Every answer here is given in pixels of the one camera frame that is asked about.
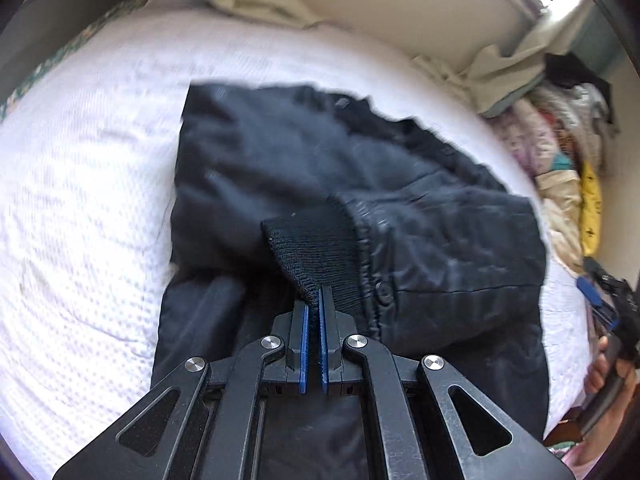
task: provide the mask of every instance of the metal screw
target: metal screw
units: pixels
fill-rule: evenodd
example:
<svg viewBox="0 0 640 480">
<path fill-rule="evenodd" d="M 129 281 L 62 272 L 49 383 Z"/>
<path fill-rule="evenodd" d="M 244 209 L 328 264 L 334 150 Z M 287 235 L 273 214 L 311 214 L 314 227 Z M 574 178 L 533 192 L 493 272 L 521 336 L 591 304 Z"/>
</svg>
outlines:
<svg viewBox="0 0 640 480">
<path fill-rule="evenodd" d="M 444 359 L 439 355 L 427 355 L 422 362 L 429 370 L 442 370 L 444 368 Z"/>
<path fill-rule="evenodd" d="M 347 338 L 347 345 L 351 348 L 362 348 L 367 345 L 367 338 L 360 334 L 350 335 Z"/>
<path fill-rule="evenodd" d="M 274 348 L 277 348 L 278 346 L 280 346 L 282 344 L 282 341 L 276 335 L 268 335 L 262 338 L 262 341 L 260 341 L 260 344 L 262 345 L 263 348 L 266 348 L 267 350 L 273 350 Z"/>
<path fill-rule="evenodd" d="M 192 357 L 191 359 L 187 359 L 184 367 L 187 368 L 190 372 L 199 372 L 204 368 L 205 362 L 202 357 Z"/>
</svg>

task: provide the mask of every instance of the black shiny fabric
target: black shiny fabric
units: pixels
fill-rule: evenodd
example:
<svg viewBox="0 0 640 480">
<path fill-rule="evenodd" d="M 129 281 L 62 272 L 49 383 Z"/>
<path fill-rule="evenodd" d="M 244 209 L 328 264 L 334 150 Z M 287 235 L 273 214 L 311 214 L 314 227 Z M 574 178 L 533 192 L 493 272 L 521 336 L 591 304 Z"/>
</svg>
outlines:
<svg viewBox="0 0 640 480">
<path fill-rule="evenodd" d="M 542 438 L 545 248 L 527 199 L 366 100 L 308 87 L 192 86 L 172 212 L 180 271 L 152 381 L 233 355 L 316 291 L 394 353 L 439 352 Z M 273 402 L 261 479 L 367 478 L 354 399 Z"/>
</svg>

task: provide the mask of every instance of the black cloth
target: black cloth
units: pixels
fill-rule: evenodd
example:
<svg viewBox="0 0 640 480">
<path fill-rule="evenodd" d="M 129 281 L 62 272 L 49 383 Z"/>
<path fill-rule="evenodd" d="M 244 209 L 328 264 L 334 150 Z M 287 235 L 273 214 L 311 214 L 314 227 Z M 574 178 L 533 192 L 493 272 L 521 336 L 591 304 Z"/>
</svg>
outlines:
<svg viewBox="0 0 640 480">
<path fill-rule="evenodd" d="M 403 356 L 439 352 L 542 437 L 546 255 L 527 199 L 413 120 L 346 95 L 192 86 L 182 116 L 180 270 L 162 301 L 153 384 L 191 356 L 225 358 L 267 334 L 294 294 L 315 313 L 331 285 L 359 331 Z M 357 402 L 312 394 L 296 406 L 296 417 L 268 410 L 260 477 L 336 478 L 349 464 L 366 478 Z"/>
<path fill-rule="evenodd" d="M 560 88 L 573 88 L 583 83 L 591 83 L 602 95 L 609 107 L 609 124 L 614 124 L 613 100 L 611 97 L 611 84 L 598 77 L 593 70 L 587 67 L 573 52 L 565 56 L 545 54 L 545 76 Z"/>
</svg>

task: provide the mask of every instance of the mattress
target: mattress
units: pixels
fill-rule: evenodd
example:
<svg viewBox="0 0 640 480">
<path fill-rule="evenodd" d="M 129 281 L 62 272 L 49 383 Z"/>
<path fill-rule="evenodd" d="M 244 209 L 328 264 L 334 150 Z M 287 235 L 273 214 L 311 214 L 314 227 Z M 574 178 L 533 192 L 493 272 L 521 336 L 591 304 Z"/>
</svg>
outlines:
<svg viewBox="0 0 640 480">
<path fill-rule="evenodd" d="M 180 113 L 189 84 L 211 80 L 370 96 L 377 113 L 415 117 L 540 208 L 488 125 L 370 38 L 243 22 L 184 0 L 108 23 L 0 124 L 0 433 L 36 480 L 148 391 L 174 272 Z M 590 361 L 584 300 L 553 258 L 540 307 L 550 430 Z"/>
</svg>

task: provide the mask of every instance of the triangular cutout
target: triangular cutout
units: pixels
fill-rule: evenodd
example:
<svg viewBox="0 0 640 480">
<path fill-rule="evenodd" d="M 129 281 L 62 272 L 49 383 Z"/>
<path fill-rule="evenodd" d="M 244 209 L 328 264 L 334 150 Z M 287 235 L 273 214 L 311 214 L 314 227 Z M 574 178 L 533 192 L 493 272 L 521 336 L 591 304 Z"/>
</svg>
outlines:
<svg viewBox="0 0 640 480">
<path fill-rule="evenodd" d="M 465 390 L 459 386 L 452 386 L 449 388 L 449 397 L 476 455 L 486 456 L 511 443 L 511 433 Z"/>
<path fill-rule="evenodd" d="M 179 398 L 179 390 L 167 390 L 122 431 L 118 442 L 142 456 L 153 456 Z"/>
</svg>

